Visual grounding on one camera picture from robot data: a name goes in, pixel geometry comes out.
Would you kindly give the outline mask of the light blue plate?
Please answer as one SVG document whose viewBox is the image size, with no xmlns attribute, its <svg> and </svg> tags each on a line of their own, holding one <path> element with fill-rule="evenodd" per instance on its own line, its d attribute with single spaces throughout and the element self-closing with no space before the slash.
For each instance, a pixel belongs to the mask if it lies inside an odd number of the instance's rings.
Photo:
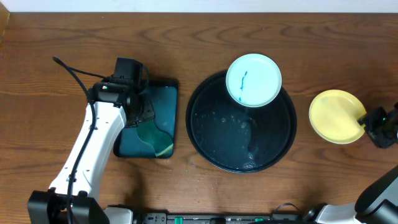
<svg viewBox="0 0 398 224">
<path fill-rule="evenodd" d="M 273 101 L 282 88 L 282 74 L 268 56 L 246 54 L 230 66 L 225 78 L 229 95 L 240 105 L 250 108 Z"/>
</svg>

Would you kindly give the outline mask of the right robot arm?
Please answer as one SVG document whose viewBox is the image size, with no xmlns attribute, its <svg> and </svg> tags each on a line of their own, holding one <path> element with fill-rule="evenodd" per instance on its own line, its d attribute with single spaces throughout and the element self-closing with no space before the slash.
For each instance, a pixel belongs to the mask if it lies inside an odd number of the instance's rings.
<svg viewBox="0 0 398 224">
<path fill-rule="evenodd" d="M 397 105 L 389 112 L 379 107 L 359 118 L 358 123 L 376 147 L 386 149 L 397 143 Z M 305 212 L 302 221 L 397 224 L 397 167 L 367 187 L 355 203 L 319 204 Z"/>
</svg>

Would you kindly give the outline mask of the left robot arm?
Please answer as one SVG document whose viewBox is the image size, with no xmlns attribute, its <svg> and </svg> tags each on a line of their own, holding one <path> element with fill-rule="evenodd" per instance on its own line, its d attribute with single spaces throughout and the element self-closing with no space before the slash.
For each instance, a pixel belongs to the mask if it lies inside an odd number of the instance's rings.
<svg viewBox="0 0 398 224">
<path fill-rule="evenodd" d="M 29 198 L 31 223 L 134 223 L 133 209 L 102 209 L 97 199 L 117 137 L 143 115 L 153 117 L 152 102 L 133 86 L 110 82 L 95 83 L 87 94 L 85 121 L 63 169 L 48 190 Z"/>
</svg>

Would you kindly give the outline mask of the green yellow sponge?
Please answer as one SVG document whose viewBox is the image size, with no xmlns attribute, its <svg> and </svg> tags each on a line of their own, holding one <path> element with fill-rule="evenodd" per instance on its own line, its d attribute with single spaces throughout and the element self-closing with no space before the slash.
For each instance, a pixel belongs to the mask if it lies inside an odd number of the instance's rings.
<svg viewBox="0 0 398 224">
<path fill-rule="evenodd" d="M 137 127 L 137 137 L 143 142 L 138 155 L 146 158 L 168 159 L 174 152 L 174 140 L 157 128 L 153 120 Z"/>
</svg>

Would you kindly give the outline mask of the yellow plate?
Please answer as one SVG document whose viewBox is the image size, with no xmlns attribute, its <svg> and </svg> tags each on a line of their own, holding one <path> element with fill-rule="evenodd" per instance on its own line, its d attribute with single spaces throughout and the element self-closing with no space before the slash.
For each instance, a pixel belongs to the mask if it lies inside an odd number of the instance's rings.
<svg viewBox="0 0 398 224">
<path fill-rule="evenodd" d="M 335 144 L 349 144 L 364 134 L 358 119 L 366 109 L 357 97 L 343 90 L 326 90 L 312 100 L 308 117 L 315 132 Z"/>
</svg>

